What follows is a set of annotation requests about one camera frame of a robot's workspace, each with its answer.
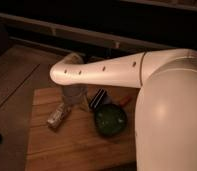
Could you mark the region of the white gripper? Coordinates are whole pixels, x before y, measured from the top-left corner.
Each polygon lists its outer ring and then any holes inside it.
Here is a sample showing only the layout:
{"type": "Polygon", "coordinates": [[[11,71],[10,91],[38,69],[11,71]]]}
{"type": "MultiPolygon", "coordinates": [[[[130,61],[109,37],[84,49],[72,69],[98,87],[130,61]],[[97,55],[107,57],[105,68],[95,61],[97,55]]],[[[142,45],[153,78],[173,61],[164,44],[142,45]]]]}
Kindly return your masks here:
{"type": "MultiPolygon", "coordinates": [[[[68,54],[63,61],[66,64],[83,64],[84,61],[81,56],[76,53],[68,54]]],[[[87,88],[83,84],[73,84],[62,86],[62,98],[69,106],[74,106],[83,102],[84,95],[87,88]]]]}

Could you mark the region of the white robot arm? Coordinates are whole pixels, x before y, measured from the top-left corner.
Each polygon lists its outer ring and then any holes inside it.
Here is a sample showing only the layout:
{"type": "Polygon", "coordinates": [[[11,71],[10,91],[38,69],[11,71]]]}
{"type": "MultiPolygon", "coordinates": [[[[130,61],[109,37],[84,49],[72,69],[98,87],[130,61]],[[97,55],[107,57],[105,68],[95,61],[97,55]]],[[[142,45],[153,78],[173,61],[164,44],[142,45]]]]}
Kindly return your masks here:
{"type": "Polygon", "coordinates": [[[59,85],[137,88],[137,170],[197,171],[197,51],[151,51],[90,64],[61,60],[50,77],[59,85]]]}

